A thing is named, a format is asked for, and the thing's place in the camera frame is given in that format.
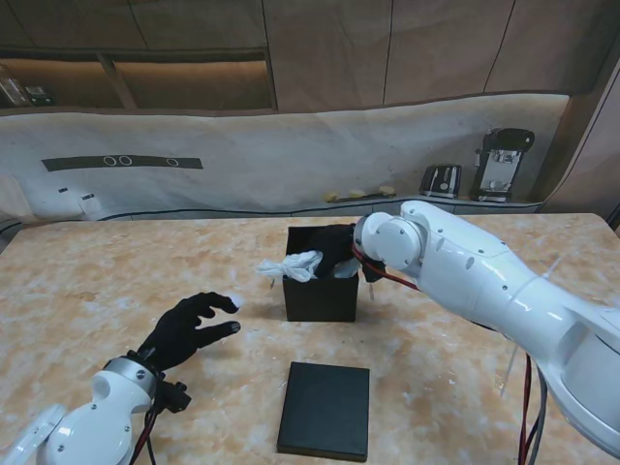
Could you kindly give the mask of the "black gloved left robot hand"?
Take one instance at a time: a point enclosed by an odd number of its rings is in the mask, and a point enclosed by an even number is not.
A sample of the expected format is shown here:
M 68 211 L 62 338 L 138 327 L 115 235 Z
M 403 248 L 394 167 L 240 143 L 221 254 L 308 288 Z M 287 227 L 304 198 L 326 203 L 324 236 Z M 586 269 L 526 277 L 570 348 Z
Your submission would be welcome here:
M 199 349 L 240 331 L 236 321 L 199 328 L 215 310 L 235 314 L 239 308 L 225 295 L 198 293 L 180 300 L 157 322 L 138 348 L 138 355 L 157 371 L 165 372 L 192 357 Z

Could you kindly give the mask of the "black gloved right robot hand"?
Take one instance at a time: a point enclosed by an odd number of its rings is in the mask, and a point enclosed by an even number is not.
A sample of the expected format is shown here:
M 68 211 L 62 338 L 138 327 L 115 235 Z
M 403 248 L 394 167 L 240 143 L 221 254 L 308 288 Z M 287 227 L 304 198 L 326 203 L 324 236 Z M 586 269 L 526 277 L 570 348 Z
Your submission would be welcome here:
M 323 254 L 315 269 L 317 278 L 326 278 L 338 264 L 355 257 L 354 230 L 354 224 L 334 224 L 319 228 L 310 236 L 306 248 Z

